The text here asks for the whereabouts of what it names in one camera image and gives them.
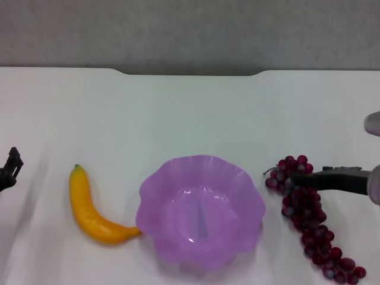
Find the purple bowl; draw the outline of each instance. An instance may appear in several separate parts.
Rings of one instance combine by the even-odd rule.
[[[205,269],[254,249],[265,204],[251,177],[214,156],[172,159],[140,187],[136,225],[167,262]]]

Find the yellow banana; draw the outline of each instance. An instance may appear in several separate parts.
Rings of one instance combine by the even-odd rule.
[[[103,218],[94,208],[86,171],[76,164],[69,180],[71,209],[79,227],[94,240],[117,245],[141,232],[137,227],[124,227]]]

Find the grape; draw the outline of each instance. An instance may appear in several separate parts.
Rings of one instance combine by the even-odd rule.
[[[278,171],[277,175],[276,175],[276,178],[280,182],[285,181],[285,173],[282,172],[282,171]]]
[[[328,259],[322,264],[322,269],[333,269],[335,267],[335,262]]]
[[[336,275],[335,275],[335,282],[338,283],[338,284],[345,284],[346,281],[347,281],[347,278],[346,278],[346,275],[339,271]]]
[[[291,171],[291,170],[288,169],[288,170],[286,171],[286,176],[289,177],[289,178],[291,178],[292,173],[293,173],[293,171]]]
[[[330,258],[333,260],[339,260],[342,257],[342,250],[340,248],[332,248],[330,250]]]
[[[305,166],[304,166],[303,164],[299,164],[299,165],[297,166],[297,171],[298,171],[299,173],[304,173],[304,172],[305,172]]]
[[[313,202],[313,207],[314,207],[315,210],[318,211],[319,209],[322,208],[322,204],[321,204],[321,202],[319,202],[319,201],[314,201],[314,202]]]
[[[268,184],[270,188],[275,188],[278,185],[278,181],[276,178],[269,178]]]
[[[317,245],[317,241],[314,237],[307,237],[305,239],[305,245],[311,249],[315,249],[316,248],[316,245]]]
[[[295,171],[297,169],[297,160],[295,159],[290,159],[287,161],[287,168],[291,171]]]
[[[293,207],[286,207],[284,206],[281,210],[282,215],[285,217],[291,217],[295,214],[295,209]]]
[[[314,167],[308,163],[306,166],[305,166],[305,173],[309,174],[309,173],[312,173],[314,170]]]
[[[314,236],[319,240],[323,240],[325,237],[325,232],[322,229],[315,229]]]
[[[293,200],[300,200],[303,197],[303,193],[301,188],[294,188],[293,193],[292,193],[292,198]]]
[[[302,209],[302,217],[304,219],[308,219],[309,217],[311,217],[312,213],[313,212],[310,209]]]
[[[302,228],[302,223],[301,222],[296,221],[296,222],[293,223],[293,225],[294,225],[294,228],[297,231],[302,232],[303,228]]]
[[[318,213],[318,220],[323,223],[327,219],[327,215],[325,212],[320,212]]]
[[[332,231],[328,230],[326,232],[325,238],[326,238],[327,241],[330,242],[330,241],[332,241],[335,238],[335,234]]]
[[[357,284],[359,283],[359,278],[358,276],[356,276],[354,273],[350,272],[350,273],[347,273],[347,283],[349,284]]]
[[[277,176],[277,170],[276,169],[272,170],[271,173],[270,173],[270,176],[272,178],[276,178],[276,176]]]
[[[319,226],[319,221],[316,219],[309,220],[309,228],[316,229]]]
[[[289,196],[293,192],[292,188],[285,188],[284,195]]]
[[[306,246],[303,252],[308,258],[312,258],[315,253],[315,250]]]
[[[321,265],[324,263],[325,259],[320,254],[315,254],[312,258],[315,265]]]
[[[339,266],[346,271],[351,271],[355,268],[355,262],[351,258],[345,257],[339,260]]]
[[[316,194],[316,190],[315,190],[314,188],[309,188],[309,189],[307,190],[307,193],[308,193],[308,196],[309,196],[310,198],[314,198],[314,196],[315,196],[315,194]]]
[[[335,277],[335,270],[334,269],[324,269],[323,270],[323,275],[324,277],[326,277],[327,279],[334,279]]]
[[[340,248],[332,248],[331,241],[335,235],[327,226],[321,224],[327,219],[327,215],[322,210],[320,194],[315,188],[300,187],[292,182],[294,172],[313,172],[314,167],[308,163],[308,158],[301,155],[295,160],[293,156],[287,156],[271,170],[265,186],[284,194],[281,213],[301,232],[305,255],[322,268],[326,278],[335,280],[337,284],[357,284],[359,278],[366,276],[366,270],[355,267],[355,262],[350,258],[341,258]]]
[[[292,180],[290,178],[288,178],[288,179],[285,180],[284,185],[285,185],[286,188],[290,188],[290,187],[293,186],[293,182],[292,182]]]
[[[354,270],[354,273],[360,279],[366,277],[366,275],[367,275],[367,271],[361,266],[356,267]]]
[[[284,197],[283,198],[283,205],[284,206],[290,206],[292,204],[292,201],[290,200],[289,197]]]
[[[281,171],[286,171],[287,167],[286,167],[286,164],[281,164],[278,169],[280,169]]]
[[[302,164],[303,166],[306,166],[306,164],[308,163],[308,158],[306,156],[299,156],[297,158],[297,162],[299,164]]]
[[[287,162],[289,159],[295,159],[293,156],[287,156],[285,157],[285,161]]]
[[[306,243],[306,238],[307,238],[307,236],[305,236],[305,235],[301,236],[301,242],[302,242],[302,244]]]
[[[328,254],[331,249],[331,242],[324,242],[319,245],[319,251],[322,254]]]
[[[324,224],[320,225],[318,228],[322,229],[325,233],[328,231],[328,227],[325,226]]]

